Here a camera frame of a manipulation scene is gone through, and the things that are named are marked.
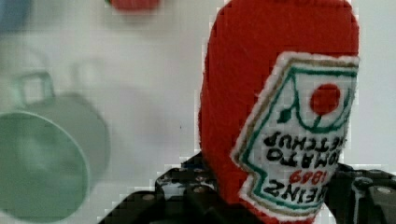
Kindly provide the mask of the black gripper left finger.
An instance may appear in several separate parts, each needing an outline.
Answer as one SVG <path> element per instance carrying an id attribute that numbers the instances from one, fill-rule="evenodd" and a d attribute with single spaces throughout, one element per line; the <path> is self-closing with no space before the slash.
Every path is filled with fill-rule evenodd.
<path id="1" fill-rule="evenodd" d="M 153 191 L 127 196 L 98 224 L 263 224 L 240 204 L 219 196 L 218 183 L 201 154 L 155 181 Z"/>

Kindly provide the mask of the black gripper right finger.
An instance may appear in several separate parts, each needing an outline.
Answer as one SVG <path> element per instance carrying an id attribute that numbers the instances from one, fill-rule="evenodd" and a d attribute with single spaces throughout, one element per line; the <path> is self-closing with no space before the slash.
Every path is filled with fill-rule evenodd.
<path id="1" fill-rule="evenodd" d="M 396 224 L 395 175 L 340 163 L 328 184 L 325 204 L 336 224 Z"/>

